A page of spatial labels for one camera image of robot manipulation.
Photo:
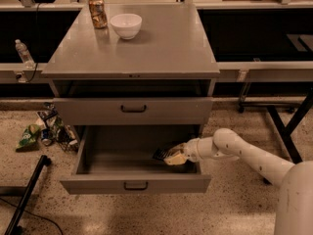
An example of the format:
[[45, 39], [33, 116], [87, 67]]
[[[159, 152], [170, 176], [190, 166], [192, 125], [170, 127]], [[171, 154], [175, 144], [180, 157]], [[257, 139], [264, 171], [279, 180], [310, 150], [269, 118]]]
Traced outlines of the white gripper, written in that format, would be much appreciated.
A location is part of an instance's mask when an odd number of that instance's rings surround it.
[[172, 155], [167, 156], [164, 162], [167, 165], [183, 165], [187, 160], [196, 163], [200, 159], [198, 152], [199, 138], [192, 139], [187, 143], [176, 144], [171, 147], [168, 151], [176, 152]]

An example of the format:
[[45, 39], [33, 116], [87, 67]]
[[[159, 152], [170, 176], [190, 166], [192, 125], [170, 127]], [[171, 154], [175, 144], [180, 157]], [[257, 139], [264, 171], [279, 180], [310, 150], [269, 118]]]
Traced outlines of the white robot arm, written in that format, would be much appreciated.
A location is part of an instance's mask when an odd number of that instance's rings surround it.
[[161, 153], [167, 165], [235, 156], [279, 188], [275, 235], [313, 235], [313, 162], [294, 164], [247, 143], [220, 128], [211, 137], [195, 138]]

